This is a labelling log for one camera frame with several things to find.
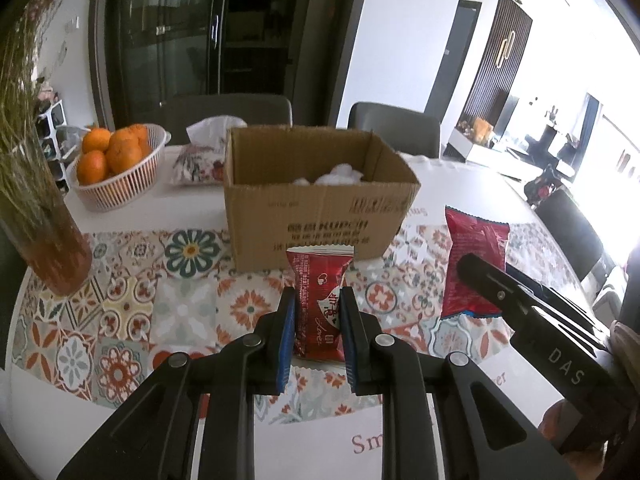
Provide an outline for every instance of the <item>patterned tablecloth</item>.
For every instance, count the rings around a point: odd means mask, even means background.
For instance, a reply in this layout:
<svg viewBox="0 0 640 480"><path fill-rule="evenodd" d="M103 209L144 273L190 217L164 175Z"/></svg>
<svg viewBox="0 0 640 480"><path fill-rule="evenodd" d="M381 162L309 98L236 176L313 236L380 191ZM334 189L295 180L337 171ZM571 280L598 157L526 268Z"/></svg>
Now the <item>patterned tablecloth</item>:
<svg viewBox="0 0 640 480"><path fill-rule="evenodd" d="M59 298L32 274L18 314L14 364L60 390L116 408L172 352L219 352L275 309L288 270L241 274L228 232L179 230L88 235L90 278ZM346 274L361 309L417 351L466 352L476 362L505 345L500 318L440 319L451 241L446 226L404 225L383 258L355 262ZM569 297L574 273L545 228L512 224L508 262ZM292 366L286 392L256 397L258 420L298 422L380 403L356 397L340 367Z"/></svg>

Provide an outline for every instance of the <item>metal screw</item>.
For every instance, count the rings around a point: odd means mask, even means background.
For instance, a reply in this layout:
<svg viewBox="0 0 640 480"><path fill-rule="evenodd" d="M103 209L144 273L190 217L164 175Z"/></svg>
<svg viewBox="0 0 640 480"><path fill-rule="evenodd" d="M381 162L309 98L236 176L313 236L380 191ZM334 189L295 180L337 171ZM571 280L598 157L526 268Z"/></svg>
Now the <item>metal screw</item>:
<svg viewBox="0 0 640 480"><path fill-rule="evenodd" d="M456 366L466 366L469 363L469 357L462 352L453 352L449 356L449 361L451 361L451 364Z"/></svg>
<svg viewBox="0 0 640 480"><path fill-rule="evenodd" d="M376 336L376 343L378 343L380 346L391 346L395 342L396 340L394 339L394 337L389 334L378 334Z"/></svg>
<svg viewBox="0 0 640 480"><path fill-rule="evenodd" d="M187 364L187 360L188 360L187 354L183 352L171 354L169 356L169 366L171 368L181 368L185 364Z"/></svg>
<svg viewBox="0 0 640 480"><path fill-rule="evenodd" d="M242 338L244 346L258 346L262 342L262 338L257 334L247 334Z"/></svg>

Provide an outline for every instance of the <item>fruit basket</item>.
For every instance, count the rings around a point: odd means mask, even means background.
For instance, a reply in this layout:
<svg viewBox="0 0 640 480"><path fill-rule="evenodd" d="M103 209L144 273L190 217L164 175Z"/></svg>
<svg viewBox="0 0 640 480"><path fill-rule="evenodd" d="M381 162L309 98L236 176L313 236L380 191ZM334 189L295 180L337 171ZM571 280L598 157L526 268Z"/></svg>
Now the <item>fruit basket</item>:
<svg viewBox="0 0 640 480"><path fill-rule="evenodd" d="M67 171L68 183L78 194L84 206L91 211L109 211L122 207L149 190L158 179L158 167L164 160L164 146L171 140L171 134L157 124L146 124L151 153L130 170L112 176L97 184L80 186L76 158Z"/></svg>

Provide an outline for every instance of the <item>black cabinet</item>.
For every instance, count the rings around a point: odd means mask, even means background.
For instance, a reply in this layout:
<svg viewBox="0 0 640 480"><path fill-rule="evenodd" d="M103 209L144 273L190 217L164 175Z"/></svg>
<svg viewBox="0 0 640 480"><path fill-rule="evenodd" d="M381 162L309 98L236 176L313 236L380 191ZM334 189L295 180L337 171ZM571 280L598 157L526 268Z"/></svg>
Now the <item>black cabinet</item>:
<svg viewBox="0 0 640 480"><path fill-rule="evenodd" d="M481 118L495 126L509 97L529 39L532 19L513 0L498 0L476 79L461 121Z"/></svg>
<svg viewBox="0 0 640 480"><path fill-rule="evenodd" d="M154 122L176 96L285 95L297 124L324 124L330 63L349 0L107 0L114 124Z"/></svg>

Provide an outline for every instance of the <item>dining chair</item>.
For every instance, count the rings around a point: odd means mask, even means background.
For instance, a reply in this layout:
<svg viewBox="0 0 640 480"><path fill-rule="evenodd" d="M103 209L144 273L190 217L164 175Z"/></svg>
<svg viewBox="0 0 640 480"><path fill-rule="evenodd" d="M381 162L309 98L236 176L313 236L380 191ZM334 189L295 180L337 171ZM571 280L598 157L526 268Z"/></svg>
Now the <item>dining chair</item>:
<svg viewBox="0 0 640 480"><path fill-rule="evenodd" d="M536 214L558 242L578 280L583 280L602 256L603 247L577 203L561 187L540 203Z"/></svg>
<svg viewBox="0 0 640 480"><path fill-rule="evenodd" d="M156 121L171 133L170 144L188 144L187 126L217 115L240 117L247 124L293 124L289 100L271 94L177 96L158 108Z"/></svg>
<svg viewBox="0 0 640 480"><path fill-rule="evenodd" d="M349 127L378 134L398 152L440 158L440 123L414 110L380 103L356 103Z"/></svg>

